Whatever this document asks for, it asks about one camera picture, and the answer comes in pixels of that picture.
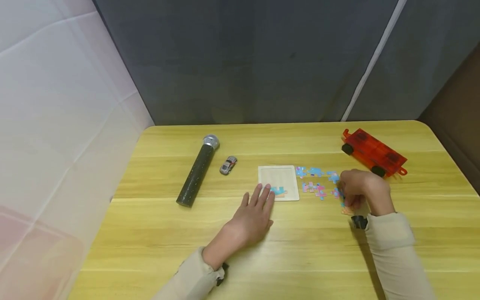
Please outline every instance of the black microphone handle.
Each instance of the black microphone handle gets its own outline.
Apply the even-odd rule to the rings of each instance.
[[[197,159],[193,163],[193,167],[188,174],[180,195],[177,198],[177,203],[186,207],[191,207],[195,201],[200,185],[207,173],[208,166],[212,161],[215,149],[210,145],[202,145]]]

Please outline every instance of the white fabric backdrop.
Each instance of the white fabric backdrop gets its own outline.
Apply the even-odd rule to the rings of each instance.
[[[153,122],[90,0],[0,7],[0,299],[65,299]]]

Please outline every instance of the sleeve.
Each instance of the sleeve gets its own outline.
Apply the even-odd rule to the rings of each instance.
[[[152,300],[201,300],[223,279],[225,271],[214,271],[202,258],[204,247],[192,253],[179,267],[176,274],[152,298]]]
[[[415,238],[401,213],[368,215],[365,229],[377,274],[388,300],[436,299],[415,253]]]

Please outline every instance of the wood grain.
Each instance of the wood grain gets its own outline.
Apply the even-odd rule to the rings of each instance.
[[[431,130],[416,121],[157,126],[138,141],[70,294],[76,299],[150,299],[182,260],[206,245],[257,183],[257,167],[360,168],[340,147],[345,128],[363,128],[408,158],[390,178],[417,252],[439,299],[480,294],[480,201]],[[220,139],[192,209],[175,203],[202,138]],[[218,169],[235,155],[228,176]],[[233,257],[208,299],[382,299],[362,232],[338,200],[302,193],[276,202],[265,241]]]

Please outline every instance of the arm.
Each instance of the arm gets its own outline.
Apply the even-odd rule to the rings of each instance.
[[[270,214],[275,194],[267,184],[260,195],[258,184],[249,200],[243,196],[240,207],[214,239],[199,248],[179,267],[177,273],[152,300],[201,300],[225,276],[222,264],[235,252],[262,240],[273,221]]]
[[[367,218],[365,233],[387,299],[436,299],[413,248],[407,218],[401,213]]]
[[[420,259],[407,218],[395,211],[390,186],[380,177],[351,170],[341,174],[345,205],[367,201],[371,213],[365,229],[382,288],[389,300],[436,299]]]

